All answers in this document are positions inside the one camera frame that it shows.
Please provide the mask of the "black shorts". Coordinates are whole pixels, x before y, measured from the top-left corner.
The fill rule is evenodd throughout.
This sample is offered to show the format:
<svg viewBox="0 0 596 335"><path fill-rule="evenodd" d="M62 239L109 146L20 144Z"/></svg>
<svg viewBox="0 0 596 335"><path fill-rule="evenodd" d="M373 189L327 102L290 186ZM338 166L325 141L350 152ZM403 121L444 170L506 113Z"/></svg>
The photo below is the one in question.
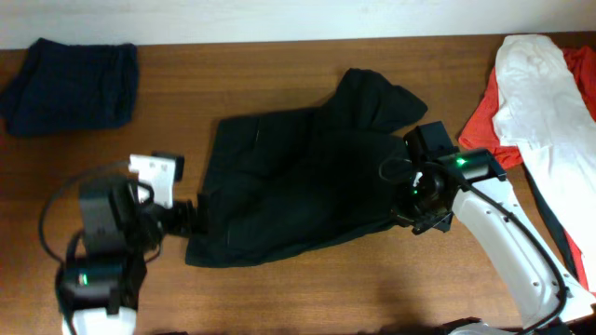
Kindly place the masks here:
<svg viewBox="0 0 596 335"><path fill-rule="evenodd" d="M426 112L406 88L351 69L319 107L220 121L199 197L206 230L186 263L255 266L392 228L388 177L407 155L396 131Z"/></svg>

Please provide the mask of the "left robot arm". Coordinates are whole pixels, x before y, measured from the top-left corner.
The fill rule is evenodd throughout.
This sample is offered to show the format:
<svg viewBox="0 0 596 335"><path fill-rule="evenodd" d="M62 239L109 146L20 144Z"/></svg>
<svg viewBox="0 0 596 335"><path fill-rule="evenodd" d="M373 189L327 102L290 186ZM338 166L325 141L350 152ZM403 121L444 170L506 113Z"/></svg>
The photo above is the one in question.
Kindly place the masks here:
<svg viewBox="0 0 596 335"><path fill-rule="evenodd" d="M190 201L157 202L156 188L114 174L79 187L83 228L68 244L55 289L65 334L131 334L149 262L166 235L203 233L207 213Z"/></svg>

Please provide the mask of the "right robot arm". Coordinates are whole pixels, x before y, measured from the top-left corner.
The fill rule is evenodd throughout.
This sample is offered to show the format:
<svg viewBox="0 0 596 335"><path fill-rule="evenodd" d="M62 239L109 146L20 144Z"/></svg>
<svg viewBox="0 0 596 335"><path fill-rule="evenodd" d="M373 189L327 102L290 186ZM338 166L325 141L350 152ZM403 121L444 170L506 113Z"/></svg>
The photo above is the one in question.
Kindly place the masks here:
<svg viewBox="0 0 596 335"><path fill-rule="evenodd" d="M522 333L594 320L595 297L565 269L531 223L504 169L485 149L389 157L380 177L398 188L396 217L420 235L460 221L506 283Z"/></svg>

